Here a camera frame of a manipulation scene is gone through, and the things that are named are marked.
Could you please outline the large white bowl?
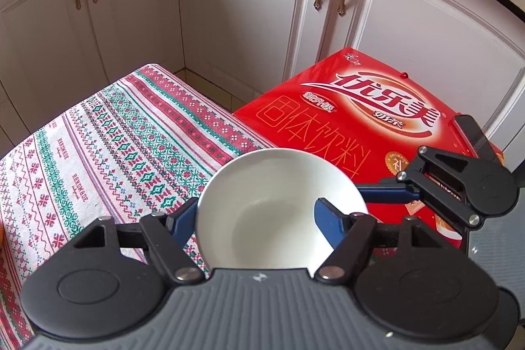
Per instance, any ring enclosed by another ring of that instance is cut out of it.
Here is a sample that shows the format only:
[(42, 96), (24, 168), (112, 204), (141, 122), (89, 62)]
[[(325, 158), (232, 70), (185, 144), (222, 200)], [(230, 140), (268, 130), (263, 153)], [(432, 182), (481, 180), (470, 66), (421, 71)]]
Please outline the large white bowl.
[(368, 209), (350, 178), (314, 154), (267, 148), (237, 157), (199, 196), (196, 239), (206, 266), (315, 273), (333, 250), (315, 223), (320, 198), (343, 214)]

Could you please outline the white kitchen cabinets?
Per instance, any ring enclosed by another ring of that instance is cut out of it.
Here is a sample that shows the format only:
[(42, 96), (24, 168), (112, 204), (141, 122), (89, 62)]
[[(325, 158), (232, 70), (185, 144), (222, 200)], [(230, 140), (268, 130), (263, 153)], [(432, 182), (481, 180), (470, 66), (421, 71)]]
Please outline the white kitchen cabinets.
[(234, 107), (344, 47), (523, 159), (524, 0), (1, 0), (1, 149), (145, 63)]

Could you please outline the red drink carton box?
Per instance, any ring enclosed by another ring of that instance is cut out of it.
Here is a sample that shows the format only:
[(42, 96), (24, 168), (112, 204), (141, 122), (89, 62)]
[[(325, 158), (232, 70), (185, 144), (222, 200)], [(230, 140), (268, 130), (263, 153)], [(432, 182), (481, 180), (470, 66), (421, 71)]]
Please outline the red drink carton box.
[(406, 169), (419, 147), (472, 155), (457, 113), (400, 72), (344, 48), (234, 115), (277, 147), (315, 154), (354, 184)]

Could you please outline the patterned red green tablecloth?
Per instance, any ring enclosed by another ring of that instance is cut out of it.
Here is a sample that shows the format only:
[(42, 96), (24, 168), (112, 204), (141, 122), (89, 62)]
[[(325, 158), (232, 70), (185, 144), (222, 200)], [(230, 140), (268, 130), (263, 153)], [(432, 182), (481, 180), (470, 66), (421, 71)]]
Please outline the patterned red green tablecloth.
[(33, 331), (24, 281), (98, 217), (170, 213), (267, 139), (158, 65), (145, 65), (25, 138), (1, 161), (1, 346)]

